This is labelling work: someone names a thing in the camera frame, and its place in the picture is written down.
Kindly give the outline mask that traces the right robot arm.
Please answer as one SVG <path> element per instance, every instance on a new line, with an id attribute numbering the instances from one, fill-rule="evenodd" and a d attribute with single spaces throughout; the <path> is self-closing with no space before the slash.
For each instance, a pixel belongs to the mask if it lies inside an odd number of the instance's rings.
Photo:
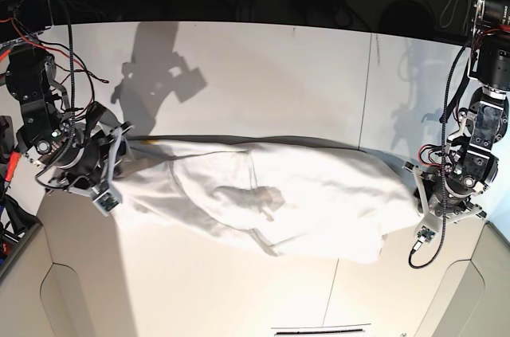
<path id="1" fill-rule="evenodd" d="M 39 168 L 35 181 L 48 192 L 89 197 L 109 211 L 122 200 L 114 178 L 132 125 L 104 123 L 108 109 L 92 98 L 77 106 L 77 74 L 99 79 L 76 54 L 72 21 L 63 0 L 1 0 L 1 84 L 18 102 L 22 125 L 12 135 L 1 118 L 1 199 L 21 158 Z"/>

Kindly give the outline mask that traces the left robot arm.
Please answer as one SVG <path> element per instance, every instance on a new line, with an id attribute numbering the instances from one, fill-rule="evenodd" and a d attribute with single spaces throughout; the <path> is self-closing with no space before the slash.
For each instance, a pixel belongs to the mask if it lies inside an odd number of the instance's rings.
<path id="1" fill-rule="evenodd" d="M 405 165 L 417 184 L 420 241 L 433 240 L 450 222 L 484 216 L 471 198 L 496 177 L 492 148 L 509 127 L 509 0 L 473 0 L 471 17 L 463 79 L 441 116 L 454 118 L 458 129 L 443 146 L 422 147 L 422 153 L 438 154 L 439 161 Z"/>

